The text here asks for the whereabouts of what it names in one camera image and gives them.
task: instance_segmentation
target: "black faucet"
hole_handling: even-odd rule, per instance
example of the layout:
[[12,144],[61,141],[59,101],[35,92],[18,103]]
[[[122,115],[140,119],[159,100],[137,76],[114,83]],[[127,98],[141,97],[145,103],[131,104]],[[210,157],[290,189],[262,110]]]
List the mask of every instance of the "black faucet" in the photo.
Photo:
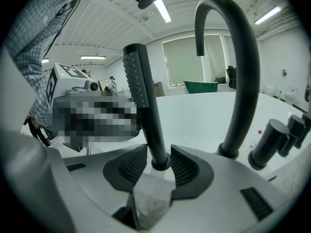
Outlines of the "black faucet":
[[237,62],[237,87],[232,119],[225,141],[217,154],[236,159],[255,113],[260,67],[256,37],[243,10],[232,0],[200,0],[195,12],[195,40],[198,56],[204,55],[204,26],[210,10],[225,20],[233,41]]

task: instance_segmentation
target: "white corrugated ceiling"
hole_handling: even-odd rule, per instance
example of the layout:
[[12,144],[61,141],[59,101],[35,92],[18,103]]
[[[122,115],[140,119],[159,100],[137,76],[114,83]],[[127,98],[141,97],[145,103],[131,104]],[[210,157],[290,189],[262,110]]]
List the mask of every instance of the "white corrugated ceiling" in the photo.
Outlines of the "white corrugated ceiling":
[[[81,0],[75,13],[48,53],[50,62],[71,66],[97,65],[107,67],[121,56],[121,50],[132,43],[149,43],[174,33],[194,30],[194,14],[199,0],[163,0],[172,22],[165,23],[152,4],[145,10],[137,7],[135,0]],[[282,13],[260,25],[254,25],[257,36],[293,25],[297,18],[288,9],[285,0],[234,0],[245,12],[249,21],[254,21],[276,5]],[[211,11],[206,20],[207,29],[226,29],[221,16]],[[80,60],[81,55],[103,55],[99,61]]]

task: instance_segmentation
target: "black wire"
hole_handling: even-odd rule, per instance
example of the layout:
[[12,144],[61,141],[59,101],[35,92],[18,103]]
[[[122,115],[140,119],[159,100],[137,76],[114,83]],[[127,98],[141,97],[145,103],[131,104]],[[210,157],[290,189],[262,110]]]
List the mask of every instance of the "black wire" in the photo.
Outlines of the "black wire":
[[71,16],[73,15],[73,13],[74,13],[74,12],[76,11],[76,9],[78,8],[80,2],[81,2],[81,0],[78,0],[78,1],[76,2],[76,4],[75,4],[75,8],[73,8],[73,9],[67,14],[67,16],[65,17],[65,20],[64,20],[64,22],[63,22],[63,24],[62,24],[62,26],[61,26],[61,28],[59,29],[58,33],[57,33],[56,36],[54,37],[53,41],[51,42],[51,44],[50,44],[48,50],[46,51],[46,53],[45,53],[45,55],[43,56],[42,59],[44,59],[44,58],[47,56],[47,54],[48,54],[48,52],[50,51],[51,47],[53,46],[55,40],[58,38],[58,36],[60,35],[60,33],[62,32],[63,28],[66,26],[66,24],[67,24],[68,21],[70,20],[70,18],[71,18]]

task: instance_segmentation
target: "fluorescent light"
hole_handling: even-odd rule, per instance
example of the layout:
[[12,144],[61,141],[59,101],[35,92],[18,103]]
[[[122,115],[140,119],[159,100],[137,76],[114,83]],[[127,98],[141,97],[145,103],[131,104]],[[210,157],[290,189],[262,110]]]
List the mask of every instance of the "fluorescent light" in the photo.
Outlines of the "fluorescent light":
[[105,56],[81,56],[80,60],[104,60]]
[[264,22],[266,19],[270,18],[271,16],[275,15],[276,13],[280,12],[281,8],[280,7],[275,7],[272,10],[270,10],[269,12],[267,12],[266,14],[264,14],[261,18],[259,18],[257,21],[255,21],[255,24],[261,24],[262,22]]
[[161,13],[164,21],[166,23],[171,22],[172,20],[170,18],[169,13],[167,12],[167,9],[166,9],[163,1],[162,0],[157,0],[157,1],[155,1],[155,5],[156,5],[157,9],[159,10],[159,12]]

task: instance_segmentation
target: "black knob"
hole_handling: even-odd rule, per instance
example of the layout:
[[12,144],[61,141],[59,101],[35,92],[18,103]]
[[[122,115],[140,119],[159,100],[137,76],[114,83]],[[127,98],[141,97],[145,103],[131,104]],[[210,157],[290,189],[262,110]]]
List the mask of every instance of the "black knob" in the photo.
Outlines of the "black knob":
[[262,170],[277,150],[288,141],[289,130],[278,120],[270,119],[258,145],[248,155],[248,162],[255,170]]
[[286,157],[289,154],[293,145],[296,143],[299,137],[301,137],[305,130],[305,122],[296,115],[291,115],[291,117],[288,119],[287,128],[290,131],[289,140],[283,149],[278,151],[279,155],[282,157]]
[[92,84],[90,85],[90,88],[91,88],[92,91],[97,91],[97,89],[98,89],[98,84],[97,84],[97,83],[92,83]]
[[302,135],[298,138],[298,140],[296,141],[296,143],[294,144],[294,146],[296,148],[301,148],[301,144],[303,143],[303,141],[305,140],[307,134],[310,132],[311,130],[311,117],[307,114],[303,114],[302,115],[302,120],[305,122],[305,130],[302,133]]

